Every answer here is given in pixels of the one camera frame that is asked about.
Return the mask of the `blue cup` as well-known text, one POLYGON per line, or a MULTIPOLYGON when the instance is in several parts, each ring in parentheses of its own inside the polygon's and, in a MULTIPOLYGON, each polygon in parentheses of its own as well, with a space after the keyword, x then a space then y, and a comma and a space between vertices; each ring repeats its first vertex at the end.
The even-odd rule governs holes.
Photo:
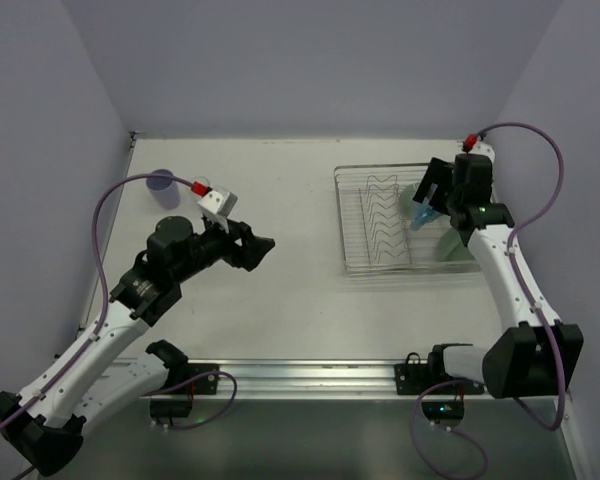
POLYGON ((413 202, 410 229, 413 231, 418 231, 423 226, 437 220, 439 217, 440 213, 431 207, 427 202, 413 202))

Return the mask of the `large green cup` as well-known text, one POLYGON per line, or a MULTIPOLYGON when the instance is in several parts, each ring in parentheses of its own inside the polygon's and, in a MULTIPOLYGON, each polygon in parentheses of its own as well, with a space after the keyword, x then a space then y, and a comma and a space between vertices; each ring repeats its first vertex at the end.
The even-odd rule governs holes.
POLYGON ((439 239, 434 252, 437 262, 465 262, 475 258, 462 243, 459 233, 453 229, 447 230, 439 239))

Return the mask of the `clear plastic cup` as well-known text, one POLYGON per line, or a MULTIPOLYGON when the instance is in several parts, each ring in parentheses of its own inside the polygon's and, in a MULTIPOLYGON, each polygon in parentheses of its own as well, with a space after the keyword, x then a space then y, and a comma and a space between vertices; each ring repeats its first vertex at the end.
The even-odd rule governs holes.
POLYGON ((205 189, 208 190, 211 187, 211 183, 209 181, 209 179, 205 176, 196 176, 191 180, 192 183, 192 190, 201 190, 201 189, 205 189))

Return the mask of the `purple plastic cup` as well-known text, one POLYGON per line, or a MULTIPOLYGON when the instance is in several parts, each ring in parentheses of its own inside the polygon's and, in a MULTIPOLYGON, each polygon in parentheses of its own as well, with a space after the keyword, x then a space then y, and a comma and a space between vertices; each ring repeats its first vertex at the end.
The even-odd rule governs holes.
POLYGON ((145 180, 145 185, 154 200, 163 209, 174 210, 180 205, 179 184, 170 170, 154 170, 145 180))

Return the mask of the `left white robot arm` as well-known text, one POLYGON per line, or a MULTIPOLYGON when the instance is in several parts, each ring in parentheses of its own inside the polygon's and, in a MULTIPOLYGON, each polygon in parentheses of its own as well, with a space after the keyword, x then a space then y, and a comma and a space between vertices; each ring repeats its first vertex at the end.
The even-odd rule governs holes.
POLYGON ((168 381, 187 358, 166 341, 150 344, 124 372, 101 376, 181 299, 184 282, 218 261, 252 271, 275 246, 244 222, 204 225, 198 234, 182 216, 160 220, 100 317, 35 381, 0 392, 0 434, 40 475, 61 471, 88 431, 126 404, 173 392, 168 381))

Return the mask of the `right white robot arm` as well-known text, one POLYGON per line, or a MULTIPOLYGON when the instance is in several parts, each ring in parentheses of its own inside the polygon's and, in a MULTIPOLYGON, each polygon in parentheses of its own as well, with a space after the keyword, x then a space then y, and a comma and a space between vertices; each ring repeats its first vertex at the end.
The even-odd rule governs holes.
POLYGON ((495 302, 503 333, 488 349, 441 344, 429 355, 435 375, 482 384, 494 398, 565 393, 584 344, 541 292, 519 243, 509 209, 492 200, 489 157, 461 153, 432 158, 413 197, 449 216, 477 261, 495 302))

